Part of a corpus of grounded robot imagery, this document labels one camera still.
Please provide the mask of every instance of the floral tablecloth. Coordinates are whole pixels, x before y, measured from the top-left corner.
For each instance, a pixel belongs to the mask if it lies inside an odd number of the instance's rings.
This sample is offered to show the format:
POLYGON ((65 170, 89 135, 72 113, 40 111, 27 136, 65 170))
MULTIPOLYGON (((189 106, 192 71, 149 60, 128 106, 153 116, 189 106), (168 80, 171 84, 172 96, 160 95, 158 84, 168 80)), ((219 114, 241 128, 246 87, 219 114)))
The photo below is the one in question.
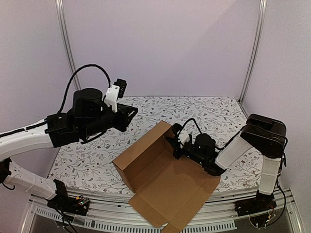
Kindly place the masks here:
MULTIPOLYGON (((234 98, 125 97, 120 102, 138 108, 128 131, 121 133, 111 129, 88 144, 72 143, 62 147, 51 168, 50 178, 59 179, 71 188, 128 194, 131 191, 111 161, 159 121, 183 124, 194 117, 201 130, 222 147, 246 120, 234 98)), ((192 123, 186 129, 194 136, 198 134, 192 123)), ((262 156, 251 149, 221 176, 215 192, 258 186, 261 166, 262 156)))

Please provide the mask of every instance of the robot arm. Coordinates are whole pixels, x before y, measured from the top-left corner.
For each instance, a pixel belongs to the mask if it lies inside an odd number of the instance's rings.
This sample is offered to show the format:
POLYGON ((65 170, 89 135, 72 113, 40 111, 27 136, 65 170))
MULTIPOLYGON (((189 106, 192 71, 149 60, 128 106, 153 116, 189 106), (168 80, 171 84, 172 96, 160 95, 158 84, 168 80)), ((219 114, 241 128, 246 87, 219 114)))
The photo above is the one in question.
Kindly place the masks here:
POLYGON ((215 140, 206 133, 199 134, 193 144, 192 135, 182 131, 184 126, 174 124, 174 138, 166 138, 174 149, 174 157, 179 159, 186 155, 212 176, 223 174, 250 148, 259 150, 264 157, 257 196, 253 200, 236 202, 236 210, 242 216, 269 210, 271 206, 276 207, 273 191, 281 174, 283 159, 285 162, 283 154, 287 144, 284 123, 252 114, 246 125, 218 151, 215 140))
POLYGON ((286 145, 286 126, 277 120, 252 114, 246 125, 219 152, 215 164, 226 170, 250 148, 255 147, 263 155, 259 192, 271 195, 286 145))
POLYGON ((126 131, 138 110, 117 103, 118 98, 123 97, 125 88, 126 81, 118 79, 109 87, 104 98, 97 89, 76 91, 73 107, 67 113, 57 113, 36 124, 0 134, 0 183, 15 185, 43 197, 48 200, 50 207, 60 211, 86 215, 88 199, 68 197, 63 182, 29 172, 10 157, 36 149, 57 148, 80 140, 84 144, 110 128, 126 131))

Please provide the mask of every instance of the wire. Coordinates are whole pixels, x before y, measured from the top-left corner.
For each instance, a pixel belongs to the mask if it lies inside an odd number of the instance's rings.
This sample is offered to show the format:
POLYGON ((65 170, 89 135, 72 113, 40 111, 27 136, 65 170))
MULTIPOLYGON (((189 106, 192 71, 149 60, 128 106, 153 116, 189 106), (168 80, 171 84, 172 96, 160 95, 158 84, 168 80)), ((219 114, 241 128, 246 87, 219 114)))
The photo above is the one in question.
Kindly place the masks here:
POLYGON ((223 150, 224 149, 224 147, 218 147, 218 146, 215 146, 215 148, 217 149, 217 150, 223 150))
POLYGON ((110 87, 110 84, 111 84, 111 81, 110 81, 110 78, 109 78, 109 75, 107 74, 107 72, 104 70, 104 68, 102 68, 101 66, 97 65, 97 64, 87 64, 87 65, 84 65, 84 66, 81 66, 80 68, 78 68, 73 74, 72 76, 70 77, 69 79, 69 82, 67 84, 67 87, 66 87, 66 90, 65 90, 65 94, 64 94, 64 98, 63 98, 63 102, 62 102, 62 105, 60 107, 60 109, 58 110, 57 112, 57 115, 60 114, 64 108, 64 105, 65 105, 65 102, 66 102, 66 98, 67 98, 67 94, 68 94, 68 90, 69 90, 69 87, 70 87, 70 84, 74 78, 74 76, 76 76, 76 74, 84 69, 84 68, 87 68, 87 67, 96 67, 98 69, 100 69, 106 76, 107 80, 108 80, 108 87, 110 87))
POLYGON ((283 139, 285 140, 284 149, 285 149, 285 147, 287 146, 287 143, 288 143, 287 137, 282 136, 282 135, 279 135, 279 134, 274 133, 274 132, 271 132, 271 131, 266 130, 266 129, 262 128, 262 127, 259 127, 259 126, 257 126, 257 125, 252 125, 252 124, 250 124, 249 126, 252 126, 252 127, 257 128, 257 129, 259 129, 259 130, 265 131, 266 133, 270 133, 270 134, 273 134, 273 135, 276 135, 276 136, 279 136, 279 137, 283 138, 283 139))
POLYGON ((232 141, 233 141, 233 139, 246 127, 247 125, 244 125, 242 128, 240 128, 240 130, 239 131, 237 131, 237 133, 233 136, 233 137, 231 137, 230 139, 229 139, 229 141, 227 141, 227 143, 225 144, 225 146, 224 147, 222 147, 222 148, 220 148, 220 149, 224 149, 224 148, 226 148, 232 141))
POLYGON ((89 143, 89 142, 91 142, 91 141, 93 141, 93 140, 103 136, 106 132, 107 132, 107 130, 105 130, 105 131, 101 132, 100 134, 92 137, 91 139, 88 139, 87 141, 81 142, 81 144, 83 145, 83 144, 89 143))
POLYGON ((59 210, 56 209, 55 205, 53 203, 51 203, 49 200, 46 199, 46 201, 53 207, 54 210, 56 210, 56 212, 58 214, 60 214, 62 216, 62 221, 63 221, 63 227, 64 229, 69 232, 69 233, 72 233, 71 231, 69 231, 66 227, 65 227, 65 221, 70 225, 70 227, 73 229, 73 231, 75 233, 78 233, 77 230, 74 228, 74 226, 70 223, 70 220, 68 220, 66 214, 64 214, 64 212, 60 212, 59 210))
POLYGON ((193 120, 194 124, 196 125, 196 127, 198 128, 200 134, 202 134, 202 131, 201 131, 201 129, 200 129, 198 123, 196 123, 196 120, 195 120, 194 118, 190 118, 190 119, 188 119, 188 120, 184 123, 184 125, 181 127, 181 130, 178 132, 178 136, 180 135, 180 133, 181 133, 181 131, 184 129, 184 127, 188 124, 188 122, 190 122, 190 121, 192 121, 192 120, 193 120))
POLYGON ((270 220, 273 218, 273 214, 276 212, 273 206, 270 205, 270 208, 272 209, 272 212, 270 213, 270 220))
POLYGON ((13 185, 13 188, 10 188, 10 187, 6 186, 4 183, 2 183, 2 185, 3 185, 5 188, 9 189, 9 190, 14 190, 14 189, 15 189, 15 185, 13 185))
POLYGON ((286 196, 285 196, 285 193, 282 190, 278 180, 276 181, 276 185, 279 188, 279 190, 281 191, 281 193, 283 194, 283 197, 284 197, 284 207, 283 207, 283 210, 282 210, 281 214, 279 215, 279 217, 277 217, 277 219, 275 221, 273 221, 272 223, 268 224, 267 226, 271 226, 271 225, 275 224, 282 217, 282 215, 283 215, 283 213, 284 213, 284 211, 286 209, 286 196))
POLYGON ((37 127, 39 127, 39 126, 45 125, 46 123, 47 123, 47 121, 44 120, 44 121, 42 121, 42 122, 40 122, 40 123, 38 123, 38 124, 31 125, 31 126, 28 126, 28 127, 26 127, 26 128, 19 128, 19 129, 10 131, 10 132, 2 133, 2 134, 0 134, 0 138, 1 138, 1 137, 5 137, 5 136, 9 136, 9 135, 13 135, 13 134, 15 134, 15 133, 24 132, 24 131, 26 131, 26 130, 32 130, 32 129, 37 128, 37 127))

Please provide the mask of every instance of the white wall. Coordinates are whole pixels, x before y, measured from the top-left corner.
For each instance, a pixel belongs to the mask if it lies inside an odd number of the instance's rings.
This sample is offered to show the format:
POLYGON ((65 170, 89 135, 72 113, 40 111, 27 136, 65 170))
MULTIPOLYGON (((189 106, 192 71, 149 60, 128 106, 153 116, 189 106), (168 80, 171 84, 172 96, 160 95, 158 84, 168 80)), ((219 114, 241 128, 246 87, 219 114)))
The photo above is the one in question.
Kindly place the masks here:
MULTIPOLYGON (((259 0, 66 0, 76 66, 98 63, 128 96, 238 97, 259 0)), ((106 89, 99 71, 82 87, 106 89)))
POLYGON ((311 232, 311 0, 268 1, 245 107, 286 124, 288 167, 281 181, 311 232))
MULTIPOLYGON (((36 122, 60 107, 70 77, 55 1, 1 1, 0 132, 36 122)), ((72 90, 68 95, 71 105, 72 90)), ((46 176, 55 149, 13 158, 46 176)), ((0 232, 16 233, 29 195, 0 185, 0 232)))

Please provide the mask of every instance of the cardboard box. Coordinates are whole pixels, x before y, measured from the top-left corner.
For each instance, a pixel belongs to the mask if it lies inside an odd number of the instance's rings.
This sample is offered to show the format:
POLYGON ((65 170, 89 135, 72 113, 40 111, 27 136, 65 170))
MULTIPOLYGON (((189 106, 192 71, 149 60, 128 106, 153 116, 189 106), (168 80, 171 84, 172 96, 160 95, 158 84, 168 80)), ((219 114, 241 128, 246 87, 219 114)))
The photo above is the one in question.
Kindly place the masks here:
POLYGON ((135 193, 130 205, 163 233, 183 230, 217 187, 220 177, 183 156, 176 160, 165 137, 171 125, 161 121, 114 161, 117 171, 135 193))

